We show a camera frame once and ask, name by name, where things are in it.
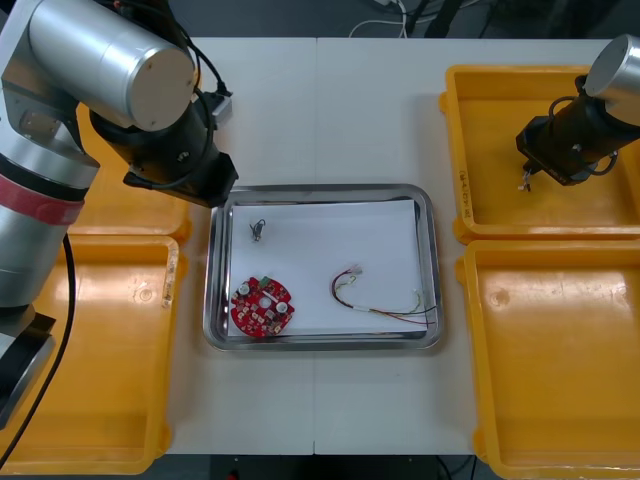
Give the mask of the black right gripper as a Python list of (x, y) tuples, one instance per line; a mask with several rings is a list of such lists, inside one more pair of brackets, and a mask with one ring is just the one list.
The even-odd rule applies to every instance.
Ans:
[(523, 178), (544, 172), (562, 186), (584, 182), (590, 174), (582, 162), (584, 133), (564, 121), (535, 116), (516, 137), (518, 151), (527, 161)]

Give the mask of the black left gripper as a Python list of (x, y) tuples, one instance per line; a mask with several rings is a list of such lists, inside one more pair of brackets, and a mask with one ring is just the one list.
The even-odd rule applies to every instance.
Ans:
[(237, 180), (237, 171), (231, 158), (223, 152), (211, 154), (200, 166), (186, 175), (186, 180), (169, 189), (155, 192), (207, 208), (223, 205)]

